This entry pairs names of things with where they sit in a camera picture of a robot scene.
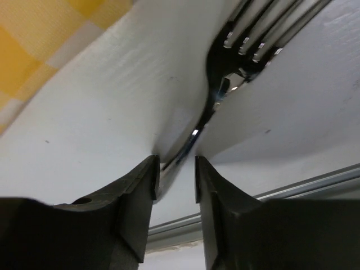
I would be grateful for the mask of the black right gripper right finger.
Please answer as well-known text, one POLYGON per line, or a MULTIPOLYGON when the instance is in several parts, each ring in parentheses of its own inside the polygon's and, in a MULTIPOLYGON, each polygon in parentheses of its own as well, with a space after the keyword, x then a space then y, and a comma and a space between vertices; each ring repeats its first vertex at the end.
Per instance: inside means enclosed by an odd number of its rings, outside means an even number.
POLYGON ((207 269, 358 269, 359 201, 279 199, 249 212, 254 199, 195 159, 207 269))

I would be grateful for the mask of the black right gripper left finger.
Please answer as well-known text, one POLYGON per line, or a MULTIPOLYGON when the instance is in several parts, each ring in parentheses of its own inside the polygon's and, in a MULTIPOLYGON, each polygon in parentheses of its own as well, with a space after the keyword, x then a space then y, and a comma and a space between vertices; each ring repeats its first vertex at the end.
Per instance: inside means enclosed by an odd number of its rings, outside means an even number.
POLYGON ((137 269, 145 258, 160 159, 71 204, 1 198, 2 269, 137 269))

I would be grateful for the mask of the silver fork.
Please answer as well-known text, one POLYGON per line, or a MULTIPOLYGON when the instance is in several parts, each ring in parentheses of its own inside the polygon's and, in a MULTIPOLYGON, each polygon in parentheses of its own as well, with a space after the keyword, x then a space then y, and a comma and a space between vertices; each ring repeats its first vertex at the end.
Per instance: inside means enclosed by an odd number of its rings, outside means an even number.
POLYGON ((240 1, 210 46, 208 96, 199 120, 178 152, 161 168, 168 188, 208 122, 230 93, 252 82, 329 1, 240 1))

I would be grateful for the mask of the yellow white checkered cloth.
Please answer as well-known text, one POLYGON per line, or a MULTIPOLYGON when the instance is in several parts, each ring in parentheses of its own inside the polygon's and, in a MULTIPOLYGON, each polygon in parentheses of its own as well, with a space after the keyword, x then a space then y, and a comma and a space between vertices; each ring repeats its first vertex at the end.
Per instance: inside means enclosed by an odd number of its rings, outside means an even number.
POLYGON ((1 1, 1 131, 133 1, 1 1))

